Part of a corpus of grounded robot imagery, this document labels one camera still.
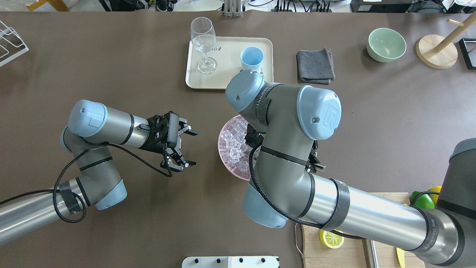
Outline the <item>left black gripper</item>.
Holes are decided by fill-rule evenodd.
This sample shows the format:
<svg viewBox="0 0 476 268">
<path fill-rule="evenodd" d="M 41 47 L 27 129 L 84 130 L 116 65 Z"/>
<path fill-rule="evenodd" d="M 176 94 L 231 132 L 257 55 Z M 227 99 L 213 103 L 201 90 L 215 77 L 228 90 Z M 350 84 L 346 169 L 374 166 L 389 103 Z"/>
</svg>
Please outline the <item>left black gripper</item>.
<svg viewBox="0 0 476 268">
<path fill-rule="evenodd" d="M 145 130 L 148 134 L 144 144 L 138 149 L 163 155 L 161 168 L 171 172 L 182 172 L 185 168 L 197 164 L 186 160 L 180 149 L 176 148 L 182 134 L 198 135 L 198 132 L 188 125 L 188 120 L 180 118 L 177 113 L 170 111 L 165 115 L 156 114 L 148 118 L 146 124 L 139 124 L 138 129 Z"/>
</svg>

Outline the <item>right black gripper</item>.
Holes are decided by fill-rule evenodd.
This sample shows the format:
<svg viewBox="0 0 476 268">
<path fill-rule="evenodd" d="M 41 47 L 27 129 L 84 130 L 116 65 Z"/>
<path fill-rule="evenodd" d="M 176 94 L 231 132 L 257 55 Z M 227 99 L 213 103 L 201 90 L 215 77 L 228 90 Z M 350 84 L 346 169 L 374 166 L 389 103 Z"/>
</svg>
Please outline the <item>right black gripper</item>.
<svg viewBox="0 0 476 268">
<path fill-rule="evenodd" d="M 318 149 L 318 141 L 314 141 L 308 156 L 307 163 L 306 163 L 307 172 L 316 173 L 316 172 L 324 172 L 326 170 L 326 166 L 323 165 L 317 158 L 318 156 L 317 149 Z"/>
</svg>

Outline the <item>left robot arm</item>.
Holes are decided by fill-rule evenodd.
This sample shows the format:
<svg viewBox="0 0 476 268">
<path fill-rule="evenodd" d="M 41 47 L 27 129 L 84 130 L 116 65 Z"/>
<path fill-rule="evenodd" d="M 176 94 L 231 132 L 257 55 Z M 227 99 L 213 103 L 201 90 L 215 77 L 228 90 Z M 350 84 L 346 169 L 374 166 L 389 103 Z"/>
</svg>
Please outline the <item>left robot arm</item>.
<svg viewBox="0 0 476 268">
<path fill-rule="evenodd" d="M 53 188 L 1 202 L 1 245 L 57 220 L 78 223 L 90 206 L 104 210 L 122 202 L 127 191 L 109 147 L 162 155 L 160 167 L 152 169 L 167 178 L 195 165 L 180 151 L 183 134 L 195 136 L 197 132 L 172 111 L 144 119 L 100 102 L 79 100 L 61 134 L 61 145 L 74 158 Z"/>
</svg>

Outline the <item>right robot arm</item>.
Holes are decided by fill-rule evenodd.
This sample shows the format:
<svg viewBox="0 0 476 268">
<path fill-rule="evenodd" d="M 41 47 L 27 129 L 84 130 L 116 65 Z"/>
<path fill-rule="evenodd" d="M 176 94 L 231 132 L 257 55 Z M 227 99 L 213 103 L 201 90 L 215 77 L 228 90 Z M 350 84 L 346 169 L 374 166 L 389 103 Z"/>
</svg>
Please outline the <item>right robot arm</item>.
<svg viewBox="0 0 476 268">
<path fill-rule="evenodd" d="M 442 267 L 475 265 L 475 139 L 457 144 L 434 209 L 386 200 L 316 175 L 316 141 L 332 136 L 341 103 L 331 90 L 267 83 L 255 70 L 235 75 L 225 91 L 251 126 L 251 181 L 243 209 L 267 227 L 288 219 L 401 248 Z"/>
</svg>

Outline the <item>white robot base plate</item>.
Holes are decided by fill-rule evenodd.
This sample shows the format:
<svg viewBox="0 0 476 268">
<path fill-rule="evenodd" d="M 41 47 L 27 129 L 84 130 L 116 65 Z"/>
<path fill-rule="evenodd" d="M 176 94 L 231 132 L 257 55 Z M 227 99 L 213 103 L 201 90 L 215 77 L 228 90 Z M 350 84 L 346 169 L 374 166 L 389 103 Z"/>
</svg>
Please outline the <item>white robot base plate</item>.
<svg viewBox="0 0 476 268">
<path fill-rule="evenodd" d="M 189 256 L 182 268 L 280 268 L 278 256 Z"/>
</svg>

